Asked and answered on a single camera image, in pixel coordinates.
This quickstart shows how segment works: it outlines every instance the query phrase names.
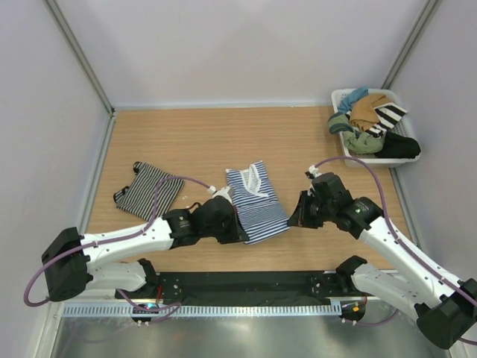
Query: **blue striped shirt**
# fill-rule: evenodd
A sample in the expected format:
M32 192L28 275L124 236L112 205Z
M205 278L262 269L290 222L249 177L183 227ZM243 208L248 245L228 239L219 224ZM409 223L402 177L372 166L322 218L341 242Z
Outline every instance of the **blue striped shirt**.
M251 164L248 169L227 169L227 185L234 188L232 202L238 219L250 238L246 244L255 244L287 231L288 216L284 211L263 162Z

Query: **striped cloth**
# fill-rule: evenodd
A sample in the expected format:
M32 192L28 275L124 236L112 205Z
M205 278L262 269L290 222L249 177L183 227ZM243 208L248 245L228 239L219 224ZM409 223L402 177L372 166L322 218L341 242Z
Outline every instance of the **striped cloth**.
M394 126L397 125L397 123L408 112L395 103L388 103L380 107L376 107L374 108L374 111L378 116L379 122L369 128L366 133L369 133L376 138L383 136L387 131L393 129ZM348 111L348 113L346 113L346 117L350 119L350 116L351 111Z
M234 189L232 203L250 238L245 244L256 244L289 229L288 216L278 202L261 160L248 169L227 169L226 173L227 185Z
M172 175L142 162L135 162L133 170L136 177L132 184L116 192L113 199L118 209L147 221L152 215L154 189L157 182ZM184 180L182 179L168 180L161 186L157 196L157 217L169 210L183 186Z

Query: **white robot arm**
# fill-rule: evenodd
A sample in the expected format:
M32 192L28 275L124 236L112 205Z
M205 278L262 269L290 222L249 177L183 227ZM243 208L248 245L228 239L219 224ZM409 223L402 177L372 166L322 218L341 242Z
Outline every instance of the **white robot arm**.
M357 256L340 264L337 274L354 289L381 298L416 320L424 336L438 347L450 348L477 321L472 302L477 297L477 282L472 278L464 282L440 267L385 218L382 209L369 198L353 199L337 175L316 174L307 173L312 185L300 193L288 224L318 228L324 222L334 222L338 229L377 250L404 280Z
M231 195L231 188L226 186L193 212L171 210L152 224L109 233L80 235L76 227L63 230L42 255L44 265L72 248L85 248L45 270L49 300L68 300L88 289L123 289L135 298L146 298L157 288L156 270L151 262L118 261L150 251L194 245L204 237L215 237L221 244L247 241Z

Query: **wooden surface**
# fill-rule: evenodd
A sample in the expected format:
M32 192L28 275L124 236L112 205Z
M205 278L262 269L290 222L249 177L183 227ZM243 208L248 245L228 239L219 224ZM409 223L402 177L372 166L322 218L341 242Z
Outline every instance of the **wooden surface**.
M113 193L132 182L136 161L221 188L226 184L226 168L245 169L264 160L278 198L291 215L300 191L309 187L304 175L308 167L342 154L338 136L327 130L331 114L331 107L120 112L88 231L99 233L143 223L116 209L113 202ZM340 161L328 163L322 170L340 175L353 196L367 196L379 203L376 185L365 169L348 169ZM377 172L391 218L408 235L390 173L387 169ZM208 198L202 186L188 182L173 208ZM256 245L219 245L208 238L194 246L141 257L150 260L157 271L285 271L334 269L352 255L381 269L392 268L374 250L332 223L318 230L292 227Z

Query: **metal floor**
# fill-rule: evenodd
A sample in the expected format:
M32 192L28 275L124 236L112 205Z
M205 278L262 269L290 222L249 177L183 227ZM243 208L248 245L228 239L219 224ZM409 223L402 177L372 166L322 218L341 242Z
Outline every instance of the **metal floor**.
M364 321L393 309L370 301ZM137 327L130 318L62 318L52 357L291 358L450 357L399 314L375 328L342 324L333 316L179 318Z

